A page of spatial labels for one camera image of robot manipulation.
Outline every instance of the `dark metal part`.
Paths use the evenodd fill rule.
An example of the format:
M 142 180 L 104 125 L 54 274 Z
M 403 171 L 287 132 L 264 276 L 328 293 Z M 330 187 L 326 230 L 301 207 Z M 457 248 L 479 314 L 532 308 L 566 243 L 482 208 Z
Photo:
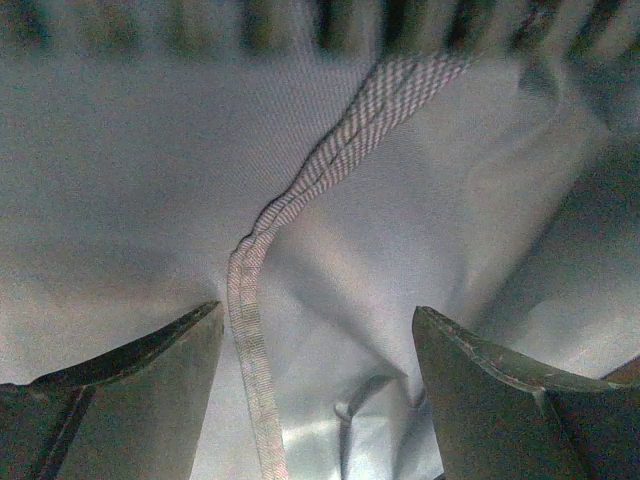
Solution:
M 29 385 L 0 385 L 0 479 L 188 479 L 220 354 L 218 305 Z
M 413 319 L 448 480 L 640 478 L 640 387 L 558 370 L 435 310 Z

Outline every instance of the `white fabric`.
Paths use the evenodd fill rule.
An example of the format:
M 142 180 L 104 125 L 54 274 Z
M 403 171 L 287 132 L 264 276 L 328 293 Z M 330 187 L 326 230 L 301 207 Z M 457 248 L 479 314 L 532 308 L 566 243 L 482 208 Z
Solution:
M 373 64 L 2 62 L 0 382 L 20 383 L 224 300 L 229 255 Z M 637 196 L 529 249 L 585 167 L 624 152 L 636 178 L 639 78 L 479 63 L 279 232 L 257 298 L 291 478 L 441 472 L 416 305 L 586 375 L 638 353 Z M 260 478 L 231 335 L 192 478 Z

